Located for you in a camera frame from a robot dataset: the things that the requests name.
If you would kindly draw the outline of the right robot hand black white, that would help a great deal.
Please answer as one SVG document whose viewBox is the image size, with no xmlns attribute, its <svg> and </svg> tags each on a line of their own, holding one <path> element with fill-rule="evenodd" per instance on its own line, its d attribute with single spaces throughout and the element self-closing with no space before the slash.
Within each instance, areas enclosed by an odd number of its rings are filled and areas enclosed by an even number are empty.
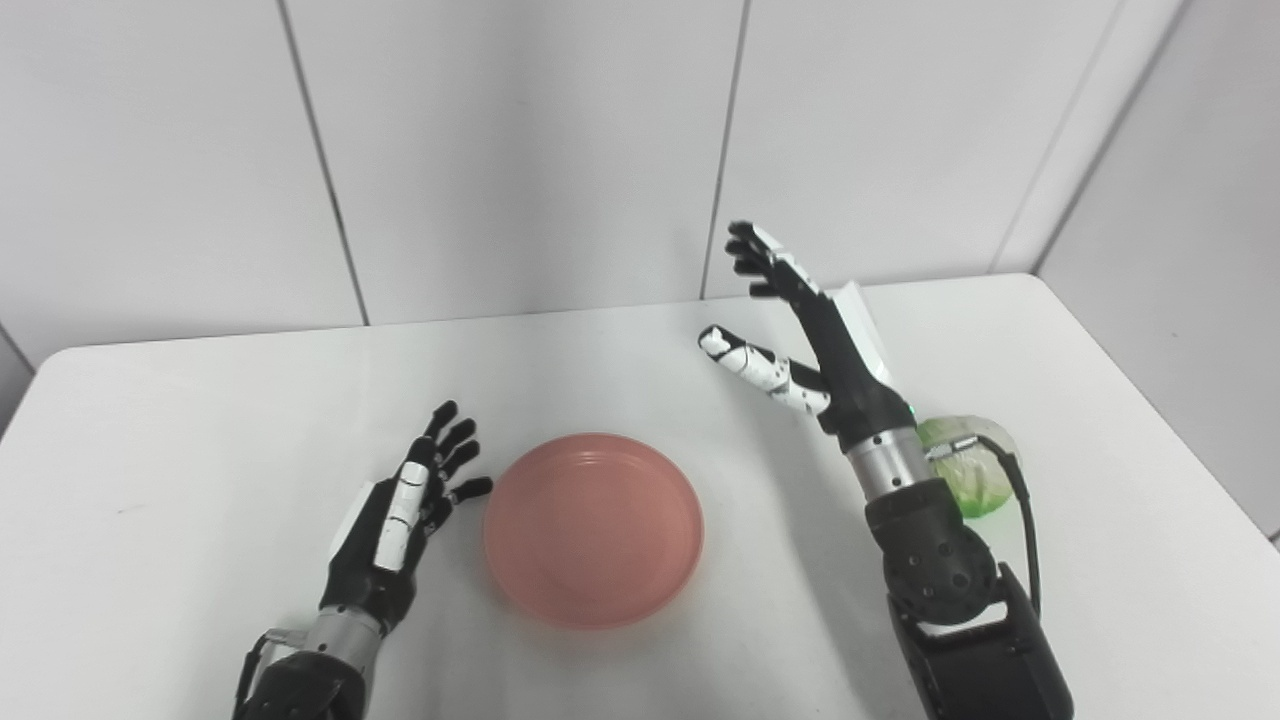
<svg viewBox="0 0 1280 720">
<path fill-rule="evenodd" d="M 750 343 L 722 325 L 698 336 L 699 348 L 777 402 L 815 418 L 842 451 L 891 430 L 914 429 L 906 400 L 877 379 L 859 351 L 835 297 L 794 255 L 751 222 L 732 222 L 724 251 L 736 274 L 751 279 L 754 299 L 780 299 L 796 316 L 815 366 Z"/>
</svg>

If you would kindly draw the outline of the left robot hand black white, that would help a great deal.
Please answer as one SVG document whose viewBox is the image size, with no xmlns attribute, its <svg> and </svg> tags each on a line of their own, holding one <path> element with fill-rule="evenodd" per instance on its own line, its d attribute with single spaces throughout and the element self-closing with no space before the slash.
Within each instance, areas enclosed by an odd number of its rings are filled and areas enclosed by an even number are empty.
<svg viewBox="0 0 1280 720">
<path fill-rule="evenodd" d="M 433 411 L 390 477 L 362 491 L 328 564 L 320 609 L 358 610 L 384 634 L 404 620 L 430 538 L 460 503 L 494 489 L 490 477 L 456 482 L 480 454 L 476 433 L 454 400 Z"/>
</svg>

